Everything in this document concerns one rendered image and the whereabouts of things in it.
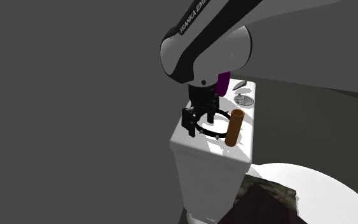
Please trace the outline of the purple cylinder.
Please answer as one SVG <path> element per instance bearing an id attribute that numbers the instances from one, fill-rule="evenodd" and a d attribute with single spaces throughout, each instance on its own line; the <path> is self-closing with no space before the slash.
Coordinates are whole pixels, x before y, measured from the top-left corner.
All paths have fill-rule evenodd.
<path id="1" fill-rule="evenodd" d="M 216 82 L 216 94 L 218 96 L 224 97 L 226 95 L 230 82 L 230 76 L 230 72 L 218 74 Z"/>

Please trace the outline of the grey pointed cone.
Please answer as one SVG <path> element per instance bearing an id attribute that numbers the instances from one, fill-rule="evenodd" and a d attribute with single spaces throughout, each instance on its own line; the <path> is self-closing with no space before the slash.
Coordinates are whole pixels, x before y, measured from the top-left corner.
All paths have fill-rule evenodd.
<path id="1" fill-rule="evenodd" d="M 239 83 L 237 83 L 237 84 L 233 87 L 232 90 L 233 90 L 233 91 L 238 90 L 238 89 L 240 89 L 240 88 L 246 86 L 246 84 L 247 84 L 247 81 L 246 81 L 246 80 L 242 80 L 242 81 L 240 81 Z"/>

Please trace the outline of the orange-brown tube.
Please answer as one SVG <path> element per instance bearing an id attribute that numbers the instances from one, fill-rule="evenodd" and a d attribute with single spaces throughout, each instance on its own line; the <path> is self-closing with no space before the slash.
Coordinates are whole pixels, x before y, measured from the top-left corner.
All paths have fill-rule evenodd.
<path id="1" fill-rule="evenodd" d="M 238 135 L 242 126 L 245 112 L 241 109 L 234 109 L 231 111 L 230 121 L 228 124 L 226 137 L 224 140 L 225 145 L 234 147 L 237 143 Z"/>

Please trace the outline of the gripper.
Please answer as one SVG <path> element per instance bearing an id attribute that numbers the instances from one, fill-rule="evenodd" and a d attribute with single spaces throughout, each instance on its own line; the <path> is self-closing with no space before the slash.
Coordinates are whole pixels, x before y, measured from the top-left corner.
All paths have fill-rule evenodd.
<path id="1" fill-rule="evenodd" d="M 188 85 L 190 108 L 182 109 L 181 125 L 188 131 L 189 136 L 195 137 L 195 124 L 200 117 L 207 113 L 207 122 L 214 123 L 214 115 L 219 108 L 219 96 L 216 94 L 216 84 L 196 87 Z"/>

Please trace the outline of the grey round disc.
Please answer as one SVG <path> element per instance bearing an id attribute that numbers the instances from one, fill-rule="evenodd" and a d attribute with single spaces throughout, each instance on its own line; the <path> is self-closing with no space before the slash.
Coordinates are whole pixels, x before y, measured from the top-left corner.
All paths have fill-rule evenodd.
<path id="1" fill-rule="evenodd" d="M 247 95 L 238 94 L 234 96 L 234 101 L 241 106 L 251 106 L 254 104 L 254 99 Z"/>

